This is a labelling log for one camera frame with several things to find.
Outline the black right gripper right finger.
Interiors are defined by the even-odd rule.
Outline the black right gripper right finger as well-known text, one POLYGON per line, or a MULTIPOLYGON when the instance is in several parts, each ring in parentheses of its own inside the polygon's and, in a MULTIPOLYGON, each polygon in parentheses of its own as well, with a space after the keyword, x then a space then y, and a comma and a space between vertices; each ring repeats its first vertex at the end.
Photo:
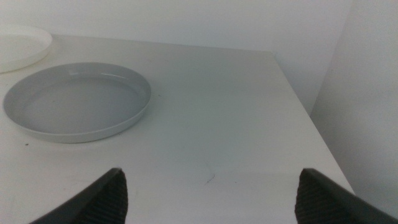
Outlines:
POLYGON ((300 173, 295 217, 299 224, 397 224, 396 218, 312 168, 300 173))

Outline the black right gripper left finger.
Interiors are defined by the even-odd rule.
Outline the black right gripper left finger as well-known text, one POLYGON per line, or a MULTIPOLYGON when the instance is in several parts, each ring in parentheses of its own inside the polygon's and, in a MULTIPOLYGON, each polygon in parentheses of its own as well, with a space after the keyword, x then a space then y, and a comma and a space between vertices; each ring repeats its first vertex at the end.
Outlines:
POLYGON ((126 176, 112 168, 87 188, 34 223, 124 224, 128 211, 126 176))

